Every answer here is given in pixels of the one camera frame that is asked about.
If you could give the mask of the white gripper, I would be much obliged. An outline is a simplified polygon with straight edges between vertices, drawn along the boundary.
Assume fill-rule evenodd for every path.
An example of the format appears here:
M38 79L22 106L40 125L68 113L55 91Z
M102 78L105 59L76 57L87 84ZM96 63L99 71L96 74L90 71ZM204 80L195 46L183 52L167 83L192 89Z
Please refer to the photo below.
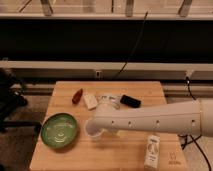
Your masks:
M97 110L100 109L116 109L120 108L120 101L116 95L103 94L99 96Z

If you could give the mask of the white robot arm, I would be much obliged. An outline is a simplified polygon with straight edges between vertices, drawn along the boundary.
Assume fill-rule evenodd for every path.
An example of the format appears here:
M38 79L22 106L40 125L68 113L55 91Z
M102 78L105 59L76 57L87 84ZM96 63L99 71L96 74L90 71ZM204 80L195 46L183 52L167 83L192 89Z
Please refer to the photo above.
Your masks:
M102 131L134 130L213 137L213 100L193 100L118 110L109 95L101 99L85 123L89 136Z

